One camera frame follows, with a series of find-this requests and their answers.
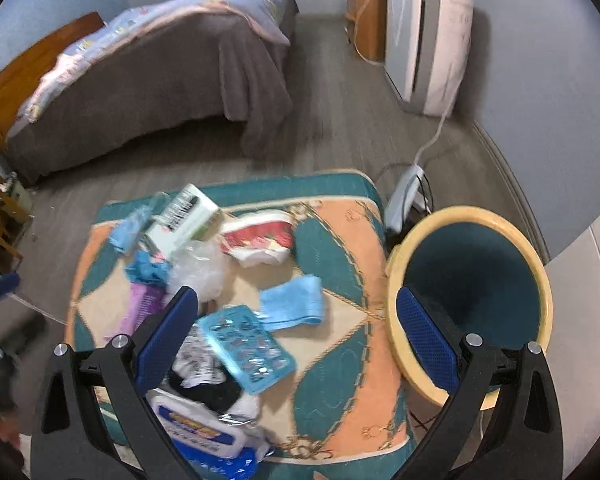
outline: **white appliance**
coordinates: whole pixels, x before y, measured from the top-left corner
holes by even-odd
[[[388,0],[384,69],[400,106],[442,116],[466,67],[474,0]]]

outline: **wooden floor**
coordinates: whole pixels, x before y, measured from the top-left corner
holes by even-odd
[[[38,186],[35,220],[20,244],[21,295],[58,321],[46,346],[24,362],[17,397],[25,432],[30,430],[50,346],[62,339],[78,257],[96,212],[110,200],[130,200],[192,182],[197,186],[279,174],[357,168],[375,178],[385,165],[410,162],[434,133],[437,121],[403,113],[382,67],[363,62],[347,44],[336,19],[298,18],[287,65],[294,111],[264,158],[240,153],[241,124],[211,119],[136,139],[78,168],[54,174]],[[453,120],[425,152],[435,207],[477,205],[522,228],[516,203],[490,154],[470,128]],[[400,169],[377,182],[383,196]],[[6,300],[0,332],[26,308]]]

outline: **trash can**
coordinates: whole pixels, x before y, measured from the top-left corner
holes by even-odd
[[[426,399],[442,406],[448,394],[418,362],[398,321],[403,285],[435,300],[461,332],[490,345],[520,349],[537,341],[546,352],[553,322],[549,280],[531,243],[504,218],[485,209],[456,206],[426,217],[392,251],[387,321],[402,373]],[[498,391],[487,394],[492,408]]]

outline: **blue blister pack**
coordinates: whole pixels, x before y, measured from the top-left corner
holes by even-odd
[[[246,305],[198,320],[222,364],[248,394],[257,395],[296,370],[296,360],[264,329]]]

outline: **bucket rim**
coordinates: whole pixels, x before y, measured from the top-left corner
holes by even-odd
[[[538,286],[540,300],[540,325],[538,328],[537,343],[546,353],[551,337],[554,322],[554,302],[549,285],[549,278],[544,270],[544,265],[531,243],[513,224],[497,215],[475,206],[452,206],[436,211],[427,216],[409,232],[403,242],[395,246],[386,266],[388,276],[387,292],[387,324],[389,336],[392,341],[392,350],[395,361],[398,363],[402,374],[426,399],[438,406],[443,406],[448,398],[448,393],[438,388],[418,362],[416,355],[409,345],[396,311],[398,291],[402,287],[404,274],[411,257],[422,241],[432,232],[457,223],[475,223],[491,228],[503,235],[522,254]],[[488,410],[495,406],[499,390],[487,393],[482,402],[481,410]]]

